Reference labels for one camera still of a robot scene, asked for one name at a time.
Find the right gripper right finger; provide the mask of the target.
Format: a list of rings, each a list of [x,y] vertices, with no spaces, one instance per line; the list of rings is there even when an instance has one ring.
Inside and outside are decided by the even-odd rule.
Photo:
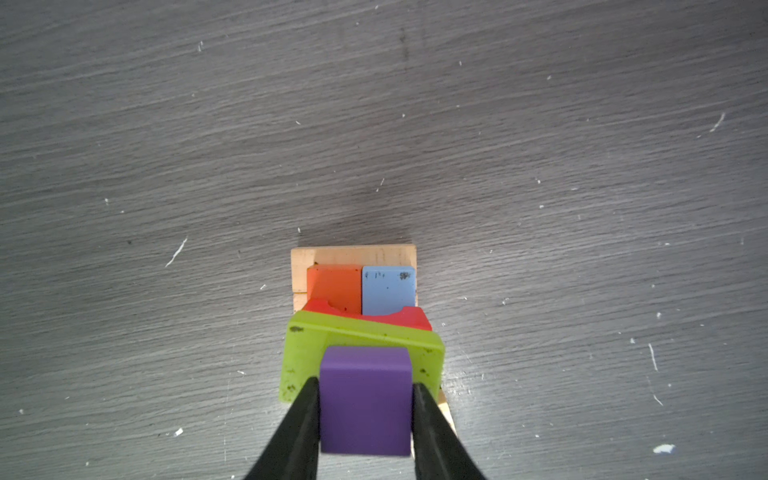
[[[413,385],[412,437],[420,480],[486,480],[427,387]]]

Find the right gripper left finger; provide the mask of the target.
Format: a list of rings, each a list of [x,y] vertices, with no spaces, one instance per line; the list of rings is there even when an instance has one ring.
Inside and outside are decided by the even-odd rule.
[[[310,377],[245,480],[317,478],[320,443],[319,380]]]

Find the orange wood block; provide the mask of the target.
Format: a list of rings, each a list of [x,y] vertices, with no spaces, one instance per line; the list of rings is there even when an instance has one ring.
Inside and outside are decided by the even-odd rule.
[[[359,315],[362,313],[362,273],[361,265],[313,265],[307,269],[308,300],[322,300],[336,310]]]

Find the natural wood long block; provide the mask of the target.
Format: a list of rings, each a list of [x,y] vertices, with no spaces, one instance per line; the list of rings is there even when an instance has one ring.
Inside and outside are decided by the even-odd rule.
[[[294,292],[292,295],[293,311],[297,312],[304,308],[308,301],[308,295],[306,292]]]
[[[410,266],[417,268],[417,248],[414,244],[347,245],[297,247],[291,250],[291,281],[293,294],[307,292],[306,271],[315,264]]]
[[[446,422],[452,429],[453,433],[456,434],[457,430],[456,430],[455,421],[453,419],[453,415],[443,389],[439,390],[437,406],[440,412],[442,413],[443,417],[445,418]]]

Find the light blue wood block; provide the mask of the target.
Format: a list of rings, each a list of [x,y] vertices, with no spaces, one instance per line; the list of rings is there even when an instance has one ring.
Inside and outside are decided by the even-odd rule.
[[[365,266],[362,314],[384,316],[416,306],[416,270],[411,266]]]

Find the green wood block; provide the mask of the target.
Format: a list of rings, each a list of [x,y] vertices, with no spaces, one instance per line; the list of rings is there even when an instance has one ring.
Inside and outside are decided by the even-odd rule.
[[[413,378],[439,397],[445,358],[440,336],[428,330],[395,326],[310,311],[299,311],[287,325],[278,390],[291,403],[304,383],[317,377],[329,346],[403,347],[408,350]]]

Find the red arch wood block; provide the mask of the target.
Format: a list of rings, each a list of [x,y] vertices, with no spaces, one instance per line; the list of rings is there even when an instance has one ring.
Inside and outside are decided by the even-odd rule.
[[[431,331],[432,325],[424,311],[419,307],[403,307],[400,311],[386,315],[362,315],[342,311],[330,305],[327,300],[311,299],[302,308],[303,311],[339,316],[361,321],[378,322],[382,324]]]

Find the purple wood cube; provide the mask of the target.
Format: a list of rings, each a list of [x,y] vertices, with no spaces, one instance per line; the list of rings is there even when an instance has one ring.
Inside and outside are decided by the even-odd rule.
[[[403,347],[327,348],[319,374],[321,451],[410,455],[412,374]]]

